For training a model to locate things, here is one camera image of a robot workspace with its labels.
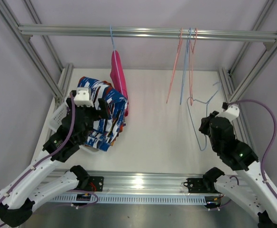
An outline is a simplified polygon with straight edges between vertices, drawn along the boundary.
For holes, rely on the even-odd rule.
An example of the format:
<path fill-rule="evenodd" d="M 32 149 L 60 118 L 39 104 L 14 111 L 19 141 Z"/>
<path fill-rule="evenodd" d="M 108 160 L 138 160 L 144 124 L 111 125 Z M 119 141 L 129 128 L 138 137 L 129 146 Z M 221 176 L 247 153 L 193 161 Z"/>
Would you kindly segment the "orange patterned trousers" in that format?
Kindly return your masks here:
<path fill-rule="evenodd" d="M 103 82 L 104 82 L 106 85 L 109 85 L 109 86 L 113 87 L 113 85 L 112 85 L 110 82 L 108 82 L 108 81 L 103 81 Z M 119 137 L 119 134 L 123 131 L 123 127 L 124 127 L 125 125 L 126 125 L 125 123 L 119 125 L 118 133 L 117 133 L 117 135 L 115 136 L 115 138 L 111 141 L 110 146 L 113 146 L 113 145 L 114 145 L 114 143 L 115 143 L 117 137 Z"/>

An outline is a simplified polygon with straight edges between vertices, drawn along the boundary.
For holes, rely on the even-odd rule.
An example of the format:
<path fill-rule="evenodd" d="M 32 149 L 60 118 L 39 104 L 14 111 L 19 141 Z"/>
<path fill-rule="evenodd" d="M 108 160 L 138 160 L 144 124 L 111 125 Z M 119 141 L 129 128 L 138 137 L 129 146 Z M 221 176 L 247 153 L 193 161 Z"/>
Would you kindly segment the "blue white patterned trousers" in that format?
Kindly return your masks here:
<path fill-rule="evenodd" d="M 107 81 L 82 77 L 78 83 L 78 88 L 80 87 L 88 88 L 94 107 L 99 111 L 106 108 L 108 114 L 93 122 L 93 129 L 84 145 L 106 152 L 123 131 L 128 100 Z"/>

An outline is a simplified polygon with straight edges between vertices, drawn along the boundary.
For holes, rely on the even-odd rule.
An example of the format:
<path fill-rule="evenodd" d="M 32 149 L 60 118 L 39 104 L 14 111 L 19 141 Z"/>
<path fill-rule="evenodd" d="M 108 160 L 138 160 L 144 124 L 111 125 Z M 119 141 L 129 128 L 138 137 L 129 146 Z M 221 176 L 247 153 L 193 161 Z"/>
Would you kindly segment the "pink hanger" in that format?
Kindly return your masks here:
<path fill-rule="evenodd" d="M 180 29 L 180 33 L 179 33 L 177 52 L 176 52 L 174 66 L 173 66 L 172 75 L 171 75 L 171 79 L 170 79 L 169 89 L 168 89 L 168 93 L 167 93 L 167 97 L 166 97 L 166 104 L 169 101 L 169 97 L 170 97 L 170 93 L 171 93 L 171 89 L 172 89 L 172 85 L 173 85 L 173 81 L 174 81 L 174 77 L 175 77 L 175 71 L 176 71 L 176 67 L 177 67 L 177 63 L 179 60 L 179 55 L 180 55 L 180 51 L 181 51 L 181 47 L 182 47 L 182 43 L 183 43 L 182 35 L 183 35 L 183 28 Z"/>
<path fill-rule="evenodd" d="M 194 51 L 197 41 L 197 28 L 194 31 L 190 30 L 189 35 L 189 102 L 190 106 L 193 105 L 193 71 L 194 71 Z"/>

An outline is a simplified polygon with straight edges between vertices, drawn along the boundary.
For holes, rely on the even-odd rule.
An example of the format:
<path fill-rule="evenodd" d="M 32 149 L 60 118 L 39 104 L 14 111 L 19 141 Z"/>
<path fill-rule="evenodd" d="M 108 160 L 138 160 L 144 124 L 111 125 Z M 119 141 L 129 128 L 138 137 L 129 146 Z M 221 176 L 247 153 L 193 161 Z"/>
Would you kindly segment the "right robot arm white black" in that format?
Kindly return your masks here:
<path fill-rule="evenodd" d="M 233 184 L 221 170 L 214 167 L 203 176 L 203 188 L 226 195 L 257 220 L 260 228 L 277 228 L 277 187 L 262 170 L 254 151 L 236 139 L 231 121 L 238 114 L 212 112 L 201 119 L 199 131 L 208 136 L 212 150 L 224 164 L 235 171 L 252 190 Z"/>

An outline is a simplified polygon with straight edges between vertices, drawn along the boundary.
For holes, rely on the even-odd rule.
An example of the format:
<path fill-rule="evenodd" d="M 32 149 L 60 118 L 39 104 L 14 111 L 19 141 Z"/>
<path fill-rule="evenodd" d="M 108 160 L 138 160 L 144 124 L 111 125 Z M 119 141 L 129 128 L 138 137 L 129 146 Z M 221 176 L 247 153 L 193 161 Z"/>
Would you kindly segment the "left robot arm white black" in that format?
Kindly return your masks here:
<path fill-rule="evenodd" d="M 73 166 L 44 186 L 40 183 L 80 149 L 95 121 L 109 118 L 106 101 L 103 98 L 98 101 L 100 107 L 95 108 L 90 100 L 67 98 L 69 110 L 56 132 L 43 145 L 39 156 L 11 184 L 0 190 L 0 219 L 5 225 L 18 227 L 44 203 L 66 191 L 92 194 L 97 190 L 97 185 L 81 165 Z"/>

